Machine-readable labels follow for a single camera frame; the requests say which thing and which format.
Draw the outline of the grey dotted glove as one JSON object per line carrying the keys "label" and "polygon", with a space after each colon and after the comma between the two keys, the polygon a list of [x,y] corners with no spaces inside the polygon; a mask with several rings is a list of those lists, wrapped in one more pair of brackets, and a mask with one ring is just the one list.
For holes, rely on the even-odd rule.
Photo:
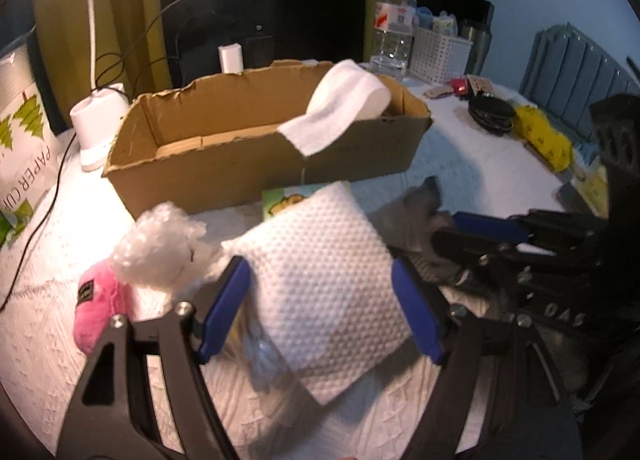
{"label": "grey dotted glove", "polygon": [[386,246],[405,255],[420,276],[439,286],[462,288],[471,279],[461,265],[441,257],[432,237],[442,228],[453,228],[454,219],[442,211],[442,193],[436,176],[427,176],[399,197],[368,214],[369,222]]}

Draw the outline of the pink plush toy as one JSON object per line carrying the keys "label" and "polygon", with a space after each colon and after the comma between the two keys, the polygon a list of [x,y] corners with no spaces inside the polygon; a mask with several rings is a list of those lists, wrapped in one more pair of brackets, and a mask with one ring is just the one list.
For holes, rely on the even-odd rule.
{"label": "pink plush toy", "polygon": [[73,339],[90,355],[103,329],[116,314],[132,315],[131,287],[115,276],[107,260],[96,262],[78,280]]}

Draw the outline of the white paper napkin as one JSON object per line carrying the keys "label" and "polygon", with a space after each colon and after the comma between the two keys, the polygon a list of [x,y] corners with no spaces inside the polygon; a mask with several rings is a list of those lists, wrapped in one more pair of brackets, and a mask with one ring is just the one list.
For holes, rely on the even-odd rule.
{"label": "white paper napkin", "polygon": [[390,251],[341,182],[221,248],[252,271],[239,358],[259,392],[298,384],[326,405],[408,339]]}

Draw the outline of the white towel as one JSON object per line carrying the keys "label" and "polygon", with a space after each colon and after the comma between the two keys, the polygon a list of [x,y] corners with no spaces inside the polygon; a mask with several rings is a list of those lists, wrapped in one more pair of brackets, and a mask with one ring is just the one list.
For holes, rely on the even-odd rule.
{"label": "white towel", "polygon": [[282,134],[304,157],[327,149],[359,120],[378,119],[390,89],[353,60],[341,61],[320,80],[302,116],[282,123]]}

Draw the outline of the clear bubble wrap bag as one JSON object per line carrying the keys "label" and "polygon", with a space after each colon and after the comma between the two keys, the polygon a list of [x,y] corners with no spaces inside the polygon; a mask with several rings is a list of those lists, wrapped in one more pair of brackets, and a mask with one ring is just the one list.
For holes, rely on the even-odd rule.
{"label": "clear bubble wrap bag", "polygon": [[122,283],[179,292],[214,273],[219,252],[206,235],[204,222],[170,201],[162,202],[137,218],[108,265]]}

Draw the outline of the green tissue packet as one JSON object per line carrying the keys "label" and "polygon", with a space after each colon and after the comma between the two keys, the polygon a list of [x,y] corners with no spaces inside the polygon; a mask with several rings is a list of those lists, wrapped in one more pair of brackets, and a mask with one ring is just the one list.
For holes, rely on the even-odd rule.
{"label": "green tissue packet", "polygon": [[328,183],[300,184],[294,186],[267,189],[262,192],[262,219],[268,221],[280,211],[296,205],[306,198],[320,191]]}

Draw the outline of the yellow snack bag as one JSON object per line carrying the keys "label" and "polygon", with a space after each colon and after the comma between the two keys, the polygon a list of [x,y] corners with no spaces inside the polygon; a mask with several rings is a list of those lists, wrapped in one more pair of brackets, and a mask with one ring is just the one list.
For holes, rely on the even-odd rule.
{"label": "yellow snack bag", "polygon": [[554,172],[570,168],[573,146],[570,139],[556,130],[546,114],[537,107],[522,105],[515,108],[514,130]]}

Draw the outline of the yellow tissue pack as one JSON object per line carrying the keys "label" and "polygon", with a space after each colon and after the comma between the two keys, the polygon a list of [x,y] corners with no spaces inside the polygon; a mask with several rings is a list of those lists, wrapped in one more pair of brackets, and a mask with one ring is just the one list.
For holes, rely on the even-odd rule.
{"label": "yellow tissue pack", "polygon": [[608,177],[596,144],[578,143],[572,148],[570,184],[593,214],[608,218]]}

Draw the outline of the red patterned small box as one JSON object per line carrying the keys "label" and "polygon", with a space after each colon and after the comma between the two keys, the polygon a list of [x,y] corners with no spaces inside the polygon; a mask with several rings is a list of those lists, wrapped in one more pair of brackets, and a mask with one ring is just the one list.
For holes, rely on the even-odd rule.
{"label": "red patterned small box", "polygon": [[476,75],[466,75],[466,81],[469,84],[470,93],[473,96],[486,95],[495,96],[494,83],[488,78],[484,78]]}

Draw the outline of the white perforated basket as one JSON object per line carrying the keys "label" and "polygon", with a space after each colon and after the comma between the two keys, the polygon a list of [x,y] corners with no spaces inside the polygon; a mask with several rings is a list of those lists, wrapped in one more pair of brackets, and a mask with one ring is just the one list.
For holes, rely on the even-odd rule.
{"label": "white perforated basket", "polygon": [[465,75],[473,43],[416,27],[408,72],[432,84],[446,84]]}

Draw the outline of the grey radiator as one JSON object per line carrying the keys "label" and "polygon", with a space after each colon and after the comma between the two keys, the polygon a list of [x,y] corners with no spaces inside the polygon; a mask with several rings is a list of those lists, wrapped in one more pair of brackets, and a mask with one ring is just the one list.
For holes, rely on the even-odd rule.
{"label": "grey radiator", "polygon": [[536,33],[520,94],[576,141],[592,141],[589,106],[639,84],[614,58],[570,24]]}

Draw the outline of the steel thermos mug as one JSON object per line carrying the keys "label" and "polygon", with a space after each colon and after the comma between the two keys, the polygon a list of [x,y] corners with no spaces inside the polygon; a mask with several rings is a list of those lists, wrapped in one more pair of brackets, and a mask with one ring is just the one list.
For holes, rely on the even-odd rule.
{"label": "steel thermos mug", "polygon": [[465,66],[467,75],[479,75],[489,52],[492,35],[488,27],[476,28],[463,25],[460,34],[462,38],[472,42],[468,62]]}

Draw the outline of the clear water bottle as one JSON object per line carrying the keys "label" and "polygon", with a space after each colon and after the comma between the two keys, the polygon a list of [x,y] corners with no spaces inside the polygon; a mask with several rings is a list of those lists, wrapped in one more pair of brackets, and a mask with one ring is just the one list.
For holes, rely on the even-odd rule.
{"label": "clear water bottle", "polygon": [[376,0],[370,67],[401,80],[409,66],[416,0]]}

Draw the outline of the brown cardboard box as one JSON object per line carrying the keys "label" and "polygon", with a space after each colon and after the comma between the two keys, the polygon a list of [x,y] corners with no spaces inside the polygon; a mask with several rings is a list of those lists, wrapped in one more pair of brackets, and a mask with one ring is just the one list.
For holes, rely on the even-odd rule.
{"label": "brown cardboard box", "polygon": [[276,61],[140,95],[122,118],[104,176],[133,217],[163,201],[198,213],[258,200],[283,186],[359,181],[406,171],[431,127],[427,106],[398,81],[378,119],[355,121],[304,157],[278,132],[306,112],[331,62]]}

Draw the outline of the paper cup package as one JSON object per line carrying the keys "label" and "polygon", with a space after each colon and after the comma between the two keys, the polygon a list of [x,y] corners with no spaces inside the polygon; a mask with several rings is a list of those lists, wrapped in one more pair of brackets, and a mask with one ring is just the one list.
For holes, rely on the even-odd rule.
{"label": "paper cup package", "polygon": [[56,182],[61,145],[51,130],[25,44],[1,56],[1,243],[12,243]]}

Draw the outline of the white charger adapter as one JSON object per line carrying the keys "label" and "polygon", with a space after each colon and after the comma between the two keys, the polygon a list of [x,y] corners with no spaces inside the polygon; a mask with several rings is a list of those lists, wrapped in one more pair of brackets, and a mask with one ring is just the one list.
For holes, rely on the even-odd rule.
{"label": "white charger adapter", "polygon": [[220,69],[223,74],[239,75],[244,72],[242,46],[240,43],[219,46]]}

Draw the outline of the white desk lamp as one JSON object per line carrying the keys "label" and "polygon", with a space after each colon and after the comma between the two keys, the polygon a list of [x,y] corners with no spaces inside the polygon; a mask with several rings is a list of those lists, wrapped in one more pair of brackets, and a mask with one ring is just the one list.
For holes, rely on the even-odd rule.
{"label": "white desk lamp", "polygon": [[75,134],[80,146],[79,160],[85,172],[104,166],[120,118],[126,112],[129,101],[125,98],[122,83],[115,87],[98,86],[96,76],[96,4],[87,0],[89,30],[89,95],[70,109]]}

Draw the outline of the yellow curtain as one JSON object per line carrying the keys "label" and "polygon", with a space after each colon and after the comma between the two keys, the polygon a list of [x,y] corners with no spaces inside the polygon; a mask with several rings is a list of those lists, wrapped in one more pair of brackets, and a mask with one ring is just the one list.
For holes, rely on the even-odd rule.
{"label": "yellow curtain", "polygon": [[32,0],[38,48],[65,120],[96,82],[117,81],[137,96],[171,87],[160,0]]}

